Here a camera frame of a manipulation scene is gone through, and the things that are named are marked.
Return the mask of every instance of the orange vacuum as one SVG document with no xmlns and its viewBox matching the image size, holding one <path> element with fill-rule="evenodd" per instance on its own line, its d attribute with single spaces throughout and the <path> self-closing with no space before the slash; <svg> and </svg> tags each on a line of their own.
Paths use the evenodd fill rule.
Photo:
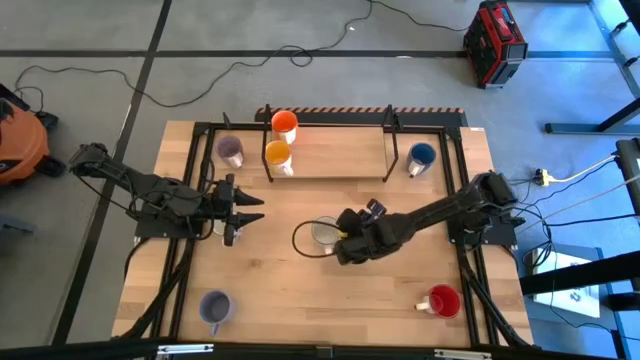
<svg viewBox="0 0 640 360">
<path fill-rule="evenodd" d="M 47 130 L 58 118 L 29 105 L 0 84 L 0 185 L 19 185 L 35 172 L 60 176 L 63 162 L 50 156 Z"/>
</svg>

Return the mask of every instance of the wooden table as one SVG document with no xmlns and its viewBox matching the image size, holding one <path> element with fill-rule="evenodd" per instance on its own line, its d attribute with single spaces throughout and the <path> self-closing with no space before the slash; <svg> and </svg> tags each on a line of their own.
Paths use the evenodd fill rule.
<svg viewBox="0 0 640 360">
<path fill-rule="evenodd" d="M 167 123 L 156 174 L 182 177 L 193 126 L 185 121 Z M 484 130 L 462 128 L 461 133 L 469 175 L 492 169 Z M 225 134 L 241 140 L 255 136 L 250 131 L 217 131 L 216 139 Z M 391 135 L 384 136 L 386 160 L 390 162 Z M 400 160 L 387 183 L 380 179 L 281 178 L 270 183 L 260 161 L 260 141 L 243 141 L 246 160 L 241 170 L 229 169 L 213 155 L 216 178 L 233 172 L 245 192 L 265 201 L 265 205 L 244 211 L 266 216 L 246 226 L 232 248 L 223 247 L 217 235 L 197 243 L 179 338 L 214 340 L 199 318 L 198 304 L 206 292 L 222 289 L 234 298 L 237 312 L 215 341 L 468 347 L 464 308 L 448 320 L 413 309 L 433 285 L 449 284 L 461 292 L 455 250 L 446 241 L 444 223 L 418 232 L 400 251 L 362 265 L 340 266 L 332 257 L 304 258 L 291 246 L 291 233 L 298 223 L 318 216 L 337 217 L 348 207 L 357 211 L 371 198 L 382 202 L 389 212 L 408 212 L 445 197 L 440 154 L 424 176 L 410 179 L 407 175 L 404 159 L 415 142 L 439 148 L 435 135 L 398 135 Z M 448 145 L 455 154 L 453 143 Z M 203 147 L 201 141 L 196 164 L 200 164 Z M 455 155 L 451 158 L 459 187 Z M 297 243 L 303 251 L 321 253 L 310 230 L 301 229 Z M 156 295 L 167 246 L 167 240 L 151 240 L 133 258 L 113 335 L 129 329 Z M 484 246 L 483 250 L 493 300 L 520 336 L 532 341 L 513 259 L 501 247 Z M 475 300 L 481 340 L 487 342 L 481 305 Z M 166 309 L 162 334 L 168 333 L 173 298 Z"/>
</svg>

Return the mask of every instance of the yellow mug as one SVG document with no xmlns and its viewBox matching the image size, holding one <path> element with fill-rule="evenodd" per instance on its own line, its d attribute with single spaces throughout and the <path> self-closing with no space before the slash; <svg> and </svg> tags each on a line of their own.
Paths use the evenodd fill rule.
<svg viewBox="0 0 640 360">
<path fill-rule="evenodd" d="M 265 158 L 274 173 L 293 176 L 291 146 L 285 141 L 276 140 L 268 143 L 265 149 Z"/>
</svg>

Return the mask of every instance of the concrete floor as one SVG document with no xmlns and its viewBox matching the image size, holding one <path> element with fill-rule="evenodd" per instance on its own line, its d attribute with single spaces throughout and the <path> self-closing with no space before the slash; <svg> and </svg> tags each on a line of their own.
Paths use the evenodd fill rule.
<svg viewBox="0 0 640 360">
<path fill-rule="evenodd" d="M 387 0 L 419 21 L 464 28 L 477 1 Z M 624 17 L 615 0 L 598 1 L 607 25 Z M 4 49 L 139 49 L 145 50 L 161 0 L 74 1 L 5 0 L 0 7 L 0 47 Z M 586 5 L 513 3 L 510 5 L 530 50 L 606 51 L 607 46 Z M 267 1 L 182 0 L 171 7 L 160 41 L 161 50 L 274 49 L 284 44 L 327 45 L 340 35 L 348 19 L 366 13 L 362 0 Z M 401 14 L 374 6 L 367 21 L 352 25 L 338 49 L 459 50 L 462 32 L 421 28 Z M 619 35 L 623 52 L 640 54 L 631 27 Z M 234 58 L 156 59 L 146 91 L 160 101 L 194 97 Z M 260 58 L 241 59 L 250 63 Z M 0 58 L 0 82 L 13 85 L 31 64 L 59 68 L 115 67 L 135 81 L 142 59 Z M 30 73 L 24 85 L 45 91 L 45 109 L 61 118 L 51 139 L 52 151 L 68 159 L 77 146 L 99 141 L 113 149 L 126 116 L 131 91 L 116 75 Z M 36 104 L 37 94 L 26 98 Z M 163 109 L 143 100 L 136 117 L 125 162 L 151 171 L 166 120 L 251 121 L 264 103 L 280 106 L 452 106 L 466 110 L 469 125 L 485 127 L 495 167 L 522 178 L 544 167 L 563 177 L 604 158 L 619 137 L 548 136 L 549 121 L 600 122 L 633 99 L 612 60 L 528 60 L 502 90 L 473 86 L 464 59 L 316 58 L 306 68 L 276 58 L 261 68 L 234 69 L 203 100 L 183 108 Z M 622 181 L 608 166 L 578 186 L 546 201 L 543 213 Z M 532 187 L 530 199 L 557 188 Z M 114 199 L 125 202 L 116 192 Z M 96 196 L 77 179 L 36 177 L 21 189 L 3 191 L 0 212 L 30 219 L 39 226 L 33 236 L 3 234 L 0 241 L 0 347 L 41 345 L 49 341 L 58 319 Z M 617 190 L 557 217 L 557 222 L 627 213 L 626 192 Z M 122 287 L 122 266 L 131 248 L 134 223 L 119 209 L 109 209 L 70 341 L 107 339 Z M 640 230 L 632 219 L 554 230 L 557 242 L 599 246 L 605 256 L 638 250 Z M 543 241 L 539 230 L 520 238 L 520 249 Z M 616 284 L 619 291 L 626 284 Z M 638 314 L 625 314 L 628 336 L 639 337 Z M 551 348 L 612 355 L 597 329 L 563 329 L 551 339 L 548 324 L 532 322 L 537 343 Z M 631 342 L 640 353 L 640 345 Z"/>
</svg>

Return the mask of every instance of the red toolbox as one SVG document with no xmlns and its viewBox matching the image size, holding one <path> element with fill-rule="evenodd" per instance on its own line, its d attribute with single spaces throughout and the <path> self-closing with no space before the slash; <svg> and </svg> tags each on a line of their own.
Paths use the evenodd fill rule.
<svg viewBox="0 0 640 360">
<path fill-rule="evenodd" d="M 504 86 L 527 57 L 527 47 L 506 1 L 480 3 L 464 35 L 478 87 Z"/>
</svg>

